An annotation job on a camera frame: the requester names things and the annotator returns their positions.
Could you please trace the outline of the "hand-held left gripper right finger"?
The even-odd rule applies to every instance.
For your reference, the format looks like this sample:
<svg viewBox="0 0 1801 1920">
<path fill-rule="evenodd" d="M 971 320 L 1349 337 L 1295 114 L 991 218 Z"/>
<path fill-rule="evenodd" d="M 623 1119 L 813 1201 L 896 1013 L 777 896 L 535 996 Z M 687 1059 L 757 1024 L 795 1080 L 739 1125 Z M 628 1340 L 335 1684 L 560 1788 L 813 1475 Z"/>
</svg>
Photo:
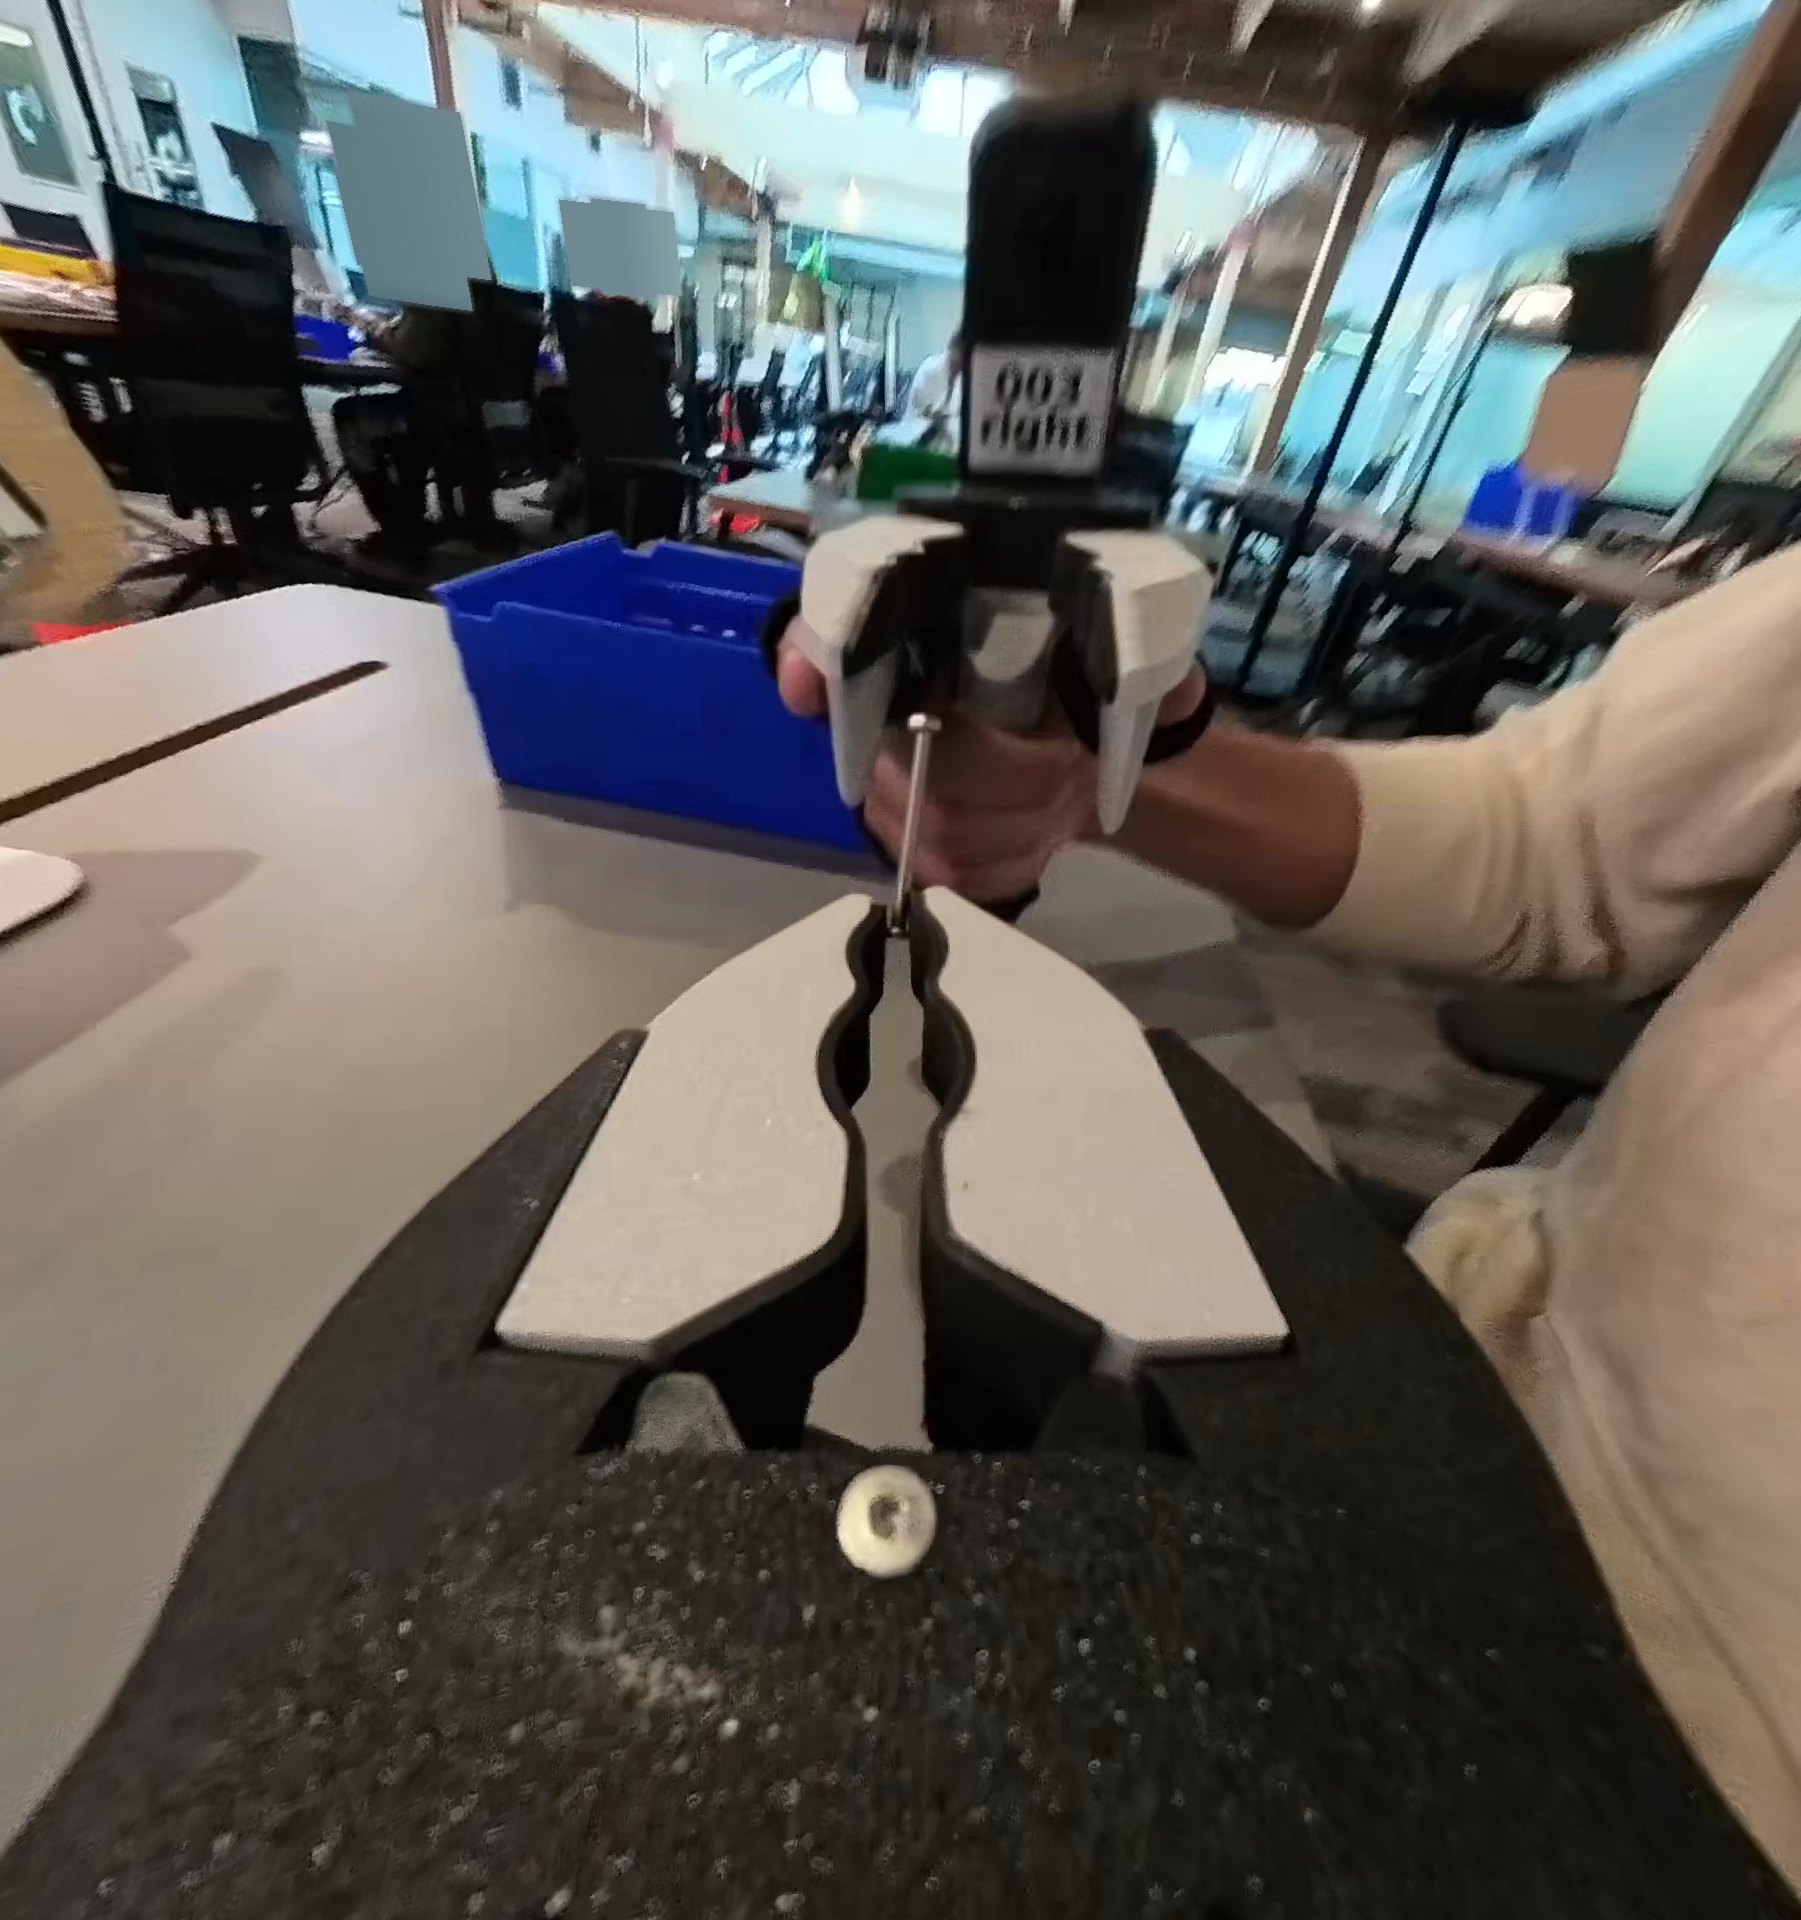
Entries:
<svg viewBox="0 0 1801 1920">
<path fill-rule="evenodd" d="M 1144 1024 L 1090 973 L 915 897 L 921 1419 L 1030 1444 L 1090 1377 L 1282 1355 L 1263 1270 Z"/>
</svg>

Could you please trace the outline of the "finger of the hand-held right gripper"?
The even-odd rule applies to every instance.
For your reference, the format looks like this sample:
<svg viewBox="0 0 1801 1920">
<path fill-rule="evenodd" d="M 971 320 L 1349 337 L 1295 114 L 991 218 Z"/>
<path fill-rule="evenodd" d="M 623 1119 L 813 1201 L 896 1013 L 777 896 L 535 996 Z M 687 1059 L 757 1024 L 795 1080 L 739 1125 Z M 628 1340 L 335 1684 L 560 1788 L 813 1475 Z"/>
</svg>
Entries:
<svg viewBox="0 0 1801 1920">
<path fill-rule="evenodd" d="M 1153 529 L 1072 529 L 1057 543 L 1057 700 L 1096 759 L 1096 817 L 1115 834 L 1169 693 L 1191 671 L 1209 575 Z"/>
<path fill-rule="evenodd" d="M 864 804 L 907 698 L 957 674 L 968 536 L 932 515 L 868 515 L 823 533 L 801 570 L 801 655 L 820 672 L 838 799 Z"/>
</svg>

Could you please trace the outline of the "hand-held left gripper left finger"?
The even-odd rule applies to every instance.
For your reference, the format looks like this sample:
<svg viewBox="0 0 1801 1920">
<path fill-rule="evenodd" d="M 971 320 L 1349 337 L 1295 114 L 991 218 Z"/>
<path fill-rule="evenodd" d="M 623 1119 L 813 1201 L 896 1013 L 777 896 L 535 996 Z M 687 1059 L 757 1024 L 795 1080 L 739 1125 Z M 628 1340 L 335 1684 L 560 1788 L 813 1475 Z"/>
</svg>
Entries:
<svg viewBox="0 0 1801 1920">
<path fill-rule="evenodd" d="M 711 1380 L 803 1438 L 864 1312 L 872 900 L 842 896 L 659 1013 L 498 1309 L 498 1347 Z"/>
</svg>

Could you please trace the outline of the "silver bolt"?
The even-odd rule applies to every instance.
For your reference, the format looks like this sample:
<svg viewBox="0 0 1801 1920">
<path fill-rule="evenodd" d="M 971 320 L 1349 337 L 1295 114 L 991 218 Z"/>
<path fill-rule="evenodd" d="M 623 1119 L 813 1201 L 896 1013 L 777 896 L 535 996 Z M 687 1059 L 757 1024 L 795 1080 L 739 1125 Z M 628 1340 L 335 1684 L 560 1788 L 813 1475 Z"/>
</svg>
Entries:
<svg viewBox="0 0 1801 1920">
<path fill-rule="evenodd" d="M 902 834 L 896 841 L 896 851 L 893 854 L 891 894 L 887 900 L 887 934 L 891 938 L 902 938 L 909 927 L 915 881 L 915 849 L 937 738 L 938 735 L 911 738 L 907 734 L 907 784 L 902 815 Z"/>
</svg>

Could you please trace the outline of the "blue plastic bin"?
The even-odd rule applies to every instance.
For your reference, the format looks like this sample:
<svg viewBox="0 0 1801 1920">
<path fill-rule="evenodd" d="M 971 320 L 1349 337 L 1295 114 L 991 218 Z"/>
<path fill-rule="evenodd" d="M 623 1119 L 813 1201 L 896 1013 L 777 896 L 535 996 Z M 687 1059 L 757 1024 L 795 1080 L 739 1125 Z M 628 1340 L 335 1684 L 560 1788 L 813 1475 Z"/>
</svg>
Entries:
<svg viewBox="0 0 1801 1920">
<path fill-rule="evenodd" d="M 607 532 L 431 599 L 503 783 L 857 854 L 824 723 L 768 669 L 768 615 L 798 586 L 780 558 Z"/>
<path fill-rule="evenodd" d="M 1480 474 L 1457 526 L 1477 536 L 1553 543 L 1567 537 L 1585 499 L 1574 482 L 1505 463 Z"/>
</svg>

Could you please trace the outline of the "person's right forearm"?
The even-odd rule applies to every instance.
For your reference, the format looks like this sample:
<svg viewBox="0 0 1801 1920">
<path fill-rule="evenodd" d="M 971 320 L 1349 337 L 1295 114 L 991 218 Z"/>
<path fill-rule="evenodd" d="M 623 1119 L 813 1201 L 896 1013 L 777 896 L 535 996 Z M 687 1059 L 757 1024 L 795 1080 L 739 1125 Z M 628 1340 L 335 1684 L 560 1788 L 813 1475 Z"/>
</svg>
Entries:
<svg viewBox="0 0 1801 1920">
<path fill-rule="evenodd" d="M 1213 726 L 1127 851 L 1326 947 L 1641 994 L 1737 917 L 1801 949 L 1801 542 L 1632 628 L 1471 738 Z"/>
</svg>

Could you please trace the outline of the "person's right hand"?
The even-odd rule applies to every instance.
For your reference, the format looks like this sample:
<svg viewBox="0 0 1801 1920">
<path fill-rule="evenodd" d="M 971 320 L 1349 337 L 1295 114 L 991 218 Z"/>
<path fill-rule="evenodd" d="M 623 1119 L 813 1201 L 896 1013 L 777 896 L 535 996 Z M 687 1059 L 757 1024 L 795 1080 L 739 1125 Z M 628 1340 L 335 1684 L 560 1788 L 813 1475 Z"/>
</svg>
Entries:
<svg viewBox="0 0 1801 1920">
<path fill-rule="evenodd" d="M 1054 695 L 1028 731 L 949 704 L 930 712 L 940 716 L 940 731 L 919 820 L 915 886 L 945 886 L 1013 914 L 1072 847 L 1112 847 L 1169 877 L 1205 882 L 1199 825 L 1184 820 L 1174 790 L 1161 783 L 1164 763 L 1143 769 L 1123 827 L 1106 836 L 1096 817 L 1096 759 Z M 907 738 L 888 735 L 860 808 L 868 840 L 891 862 L 907 760 Z"/>
</svg>

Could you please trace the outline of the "green plastic bin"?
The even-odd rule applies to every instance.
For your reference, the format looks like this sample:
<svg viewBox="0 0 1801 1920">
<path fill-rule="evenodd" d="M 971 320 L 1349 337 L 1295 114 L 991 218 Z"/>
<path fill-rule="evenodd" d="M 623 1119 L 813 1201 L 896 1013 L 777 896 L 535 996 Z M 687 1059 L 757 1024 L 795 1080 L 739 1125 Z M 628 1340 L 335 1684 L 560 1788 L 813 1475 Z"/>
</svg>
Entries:
<svg viewBox="0 0 1801 1920">
<path fill-rule="evenodd" d="M 949 489 L 960 469 L 957 455 L 945 446 L 870 437 L 857 453 L 852 496 L 860 504 L 885 504 L 915 487 Z"/>
</svg>

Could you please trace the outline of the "black light stand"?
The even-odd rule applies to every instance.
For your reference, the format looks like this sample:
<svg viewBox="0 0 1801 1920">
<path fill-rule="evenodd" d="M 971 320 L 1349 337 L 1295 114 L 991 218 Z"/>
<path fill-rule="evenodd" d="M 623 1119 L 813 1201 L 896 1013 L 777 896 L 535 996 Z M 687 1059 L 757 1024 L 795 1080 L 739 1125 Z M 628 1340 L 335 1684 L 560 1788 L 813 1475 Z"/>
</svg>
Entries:
<svg viewBox="0 0 1801 1920">
<path fill-rule="evenodd" d="M 1339 245 L 1304 352 L 1291 352 L 1257 428 L 1249 460 L 1223 510 L 1223 563 L 1214 578 L 1213 666 L 1223 692 L 1263 719 L 1304 698 L 1313 655 L 1352 570 L 1361 540 L 1342 521 L 1370 512 L 1397 482 L 1420 433 L 1437 371 L 1423 359 L 1451 352 L 1437 337 L 1453 294 L 1453 245 L 1491 222 L 1495 183 L 1529 132 L 1524 122 L 1437 132 L 1405 144 L 1388 183 L 1367 189 L 1361 222 L 1335 216 Z"/>
</svg>

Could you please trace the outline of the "wooden office desk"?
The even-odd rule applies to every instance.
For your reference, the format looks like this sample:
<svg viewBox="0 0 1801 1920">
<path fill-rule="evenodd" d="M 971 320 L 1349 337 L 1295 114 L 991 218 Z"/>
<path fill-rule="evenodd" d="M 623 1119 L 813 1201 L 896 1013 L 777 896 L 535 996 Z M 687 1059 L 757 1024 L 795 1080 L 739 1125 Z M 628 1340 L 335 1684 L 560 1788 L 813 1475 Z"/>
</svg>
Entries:
<svg viewBox="0 0 1801 1920">
<path fill-rule="evenodd" d="M 1303 509 L 1303 495 L 1241 475 L 1180 482 L 1175 500 L 1190 515 L 1202 515 L 1213 532 L 1244 519 L 1266 521 L 1271 540 L 1283 540 L 1288 519 Z M 1300 533 L 1297 552 L 1303 558 L 1362 557 L 1373 563 L 1446 561 L 1563 604 L 1616 612 L 1657 612 L 1703 589 L 1703 582 L 1671 567 L 1620 558 L 1574 540 L 1544 542 L 1440 523 L 1405 528 L 1359 502 L 1320 500 Z"/>
</svg>

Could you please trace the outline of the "black office chair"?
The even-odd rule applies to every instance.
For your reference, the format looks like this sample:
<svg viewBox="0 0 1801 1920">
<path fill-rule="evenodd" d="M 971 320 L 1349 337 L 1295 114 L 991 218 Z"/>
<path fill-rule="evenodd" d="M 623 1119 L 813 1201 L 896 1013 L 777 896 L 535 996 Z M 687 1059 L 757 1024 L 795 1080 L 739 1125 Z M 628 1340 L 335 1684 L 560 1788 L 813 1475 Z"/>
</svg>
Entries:
<svg viewBox="0 0 1801 1920">
<path fill-rule="evenodd" d="M 1608 1089 L 1632 1043 L 1673 993 L 1616 1001 L 1559 986 L 1473 989 L 1437 1000 L 1433 1027 L 1457 1063 L 1529 1090 L 1465 1176 L 1529 1162 L 1572 1107 Z"/>
<path fill-rule="evenodd" d="M 552 292 L 547 309 L 571 441 L 546 495 L 554 526 L 627 547 L 685 537 L 703 475 L 672 417 L 672 341 L 621 294 Z"/>
<path fill-rule="evenodd" d="M 328 480 L 302 393 L 291 241 L 103 187 L 122 379 L 127 493 L 198 517 L 205 537 L 124 582 L 170 579 L 163 612 L 205 594 L 320 578 L 297 510 Z"/>
</svg>

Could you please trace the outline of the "brown cardboard sheet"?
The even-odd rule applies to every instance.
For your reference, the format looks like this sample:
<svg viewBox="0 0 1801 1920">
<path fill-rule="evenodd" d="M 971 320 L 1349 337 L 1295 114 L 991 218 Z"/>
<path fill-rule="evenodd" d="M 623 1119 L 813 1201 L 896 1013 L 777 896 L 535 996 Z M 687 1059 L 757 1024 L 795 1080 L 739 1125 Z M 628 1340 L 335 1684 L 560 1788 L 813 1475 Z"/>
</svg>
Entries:
<svg viewBox="0 0 1801 1920">
<path fill-rule="evenodd" d="M 1524 478 L 1580 496 L 1608 487 L 1654 359 L 1571 352 L 1550 373 L 1519 456 Z"/>
</svg>

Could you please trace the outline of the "person's cream sweater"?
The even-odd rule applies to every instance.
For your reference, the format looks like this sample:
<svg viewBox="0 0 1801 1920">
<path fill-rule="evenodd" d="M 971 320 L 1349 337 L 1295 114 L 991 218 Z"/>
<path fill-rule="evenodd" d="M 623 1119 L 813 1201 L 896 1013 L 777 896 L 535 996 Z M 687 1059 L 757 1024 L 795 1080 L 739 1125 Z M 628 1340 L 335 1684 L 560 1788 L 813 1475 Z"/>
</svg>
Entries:
<svg viewBox="0 0 1801 1920">
<path fill-rule="evenodd" d="M 1801 900 L 1750 902 L 1556 1168 L 1465 1177 L 1410 1250 L 1801 1900 Z"/>
</svg>

